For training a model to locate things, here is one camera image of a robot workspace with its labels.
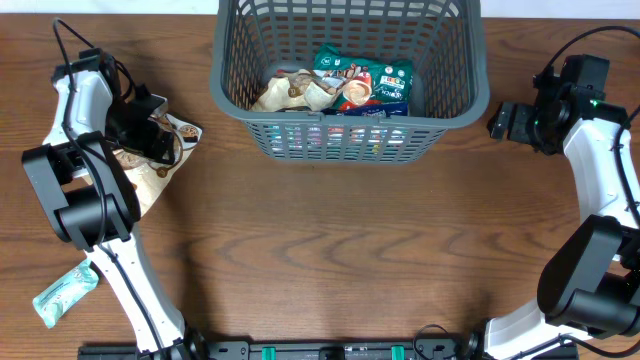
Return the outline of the beige snack pouch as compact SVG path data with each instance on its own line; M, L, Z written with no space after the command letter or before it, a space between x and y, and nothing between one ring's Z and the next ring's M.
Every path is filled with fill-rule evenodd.
M250 107L253 112L306 109L318 112L331 107L352 78L338 70L278 71Z

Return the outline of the green Nescafe coffee bag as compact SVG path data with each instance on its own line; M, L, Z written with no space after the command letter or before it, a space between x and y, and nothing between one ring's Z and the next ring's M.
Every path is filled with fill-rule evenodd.
M346 56L330 44L316 53L312 70L338 92L329 107L344 112L369 105L408 103L413 85L413 62Z

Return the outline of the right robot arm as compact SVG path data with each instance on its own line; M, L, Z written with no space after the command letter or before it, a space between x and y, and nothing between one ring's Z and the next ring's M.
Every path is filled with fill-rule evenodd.
M605 100L601 80L536 79L532 105L505 103L491 135L564 155L581 224L549 260L536 299L490 319L463 359L561 357L593 339L639 333L639 181L631 159L632 117Z

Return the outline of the light blue wipes packet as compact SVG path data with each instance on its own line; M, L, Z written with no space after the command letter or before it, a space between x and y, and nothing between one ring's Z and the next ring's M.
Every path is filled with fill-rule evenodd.
M86 258L33 298L32 305L48 329L86 294L96 288L99 276Z

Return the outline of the brown snack pouch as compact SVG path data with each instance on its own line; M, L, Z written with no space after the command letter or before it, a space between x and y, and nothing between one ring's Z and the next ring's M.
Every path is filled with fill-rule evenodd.
M142 216L158 200L174 173L187 161L203 135L202 128L180 120L169 113L162 116L152 115L150 120L158 124L161 129L169 130L174 135L176 160L174 164L155 162L122 149L113 151L115 158L134 187Z

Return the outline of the colourful tissue pack strip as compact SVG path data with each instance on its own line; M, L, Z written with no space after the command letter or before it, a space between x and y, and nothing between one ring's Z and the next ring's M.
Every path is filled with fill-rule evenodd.
M391 115L406 116L408 114L408 104L406 102L396 102L388 104L365 105L360 108L347 108L346 110L326 109L325 115L337 116L363 116L363 117L390 117ZM299 126L266 125L264 127L267 141L274 153L284 151L284 141L289 147L290 153L299 157L299 152L303 149L302 130ZM402 145L408 134L407 130L389 130L384 127L373 127L367 130L365 126L351 126L346 129L344 126L333 126L327 130L322 130L319 126L310 126L306 131L305 141L308 154L313 159L321 157L320 152L323 147L327 148L328 159L337 159L340 147L346 144L346 157L349 160L357 157L358 148L365 145L365 158L373 158L380 153L383 142L386 141L391 148L398 148Z

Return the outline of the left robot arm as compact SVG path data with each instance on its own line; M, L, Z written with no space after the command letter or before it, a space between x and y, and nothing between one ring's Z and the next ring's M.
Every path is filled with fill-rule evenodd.
M199 127L168 114L166 98L144 85L120 86L126 71L100 48L56 67L52 129L24 151L22 165L56 235L102 272L134 329L136 347L85 347L80 358L205 359L203 337L169 299L139 238L142 188L119 154L166 180L201 138Z

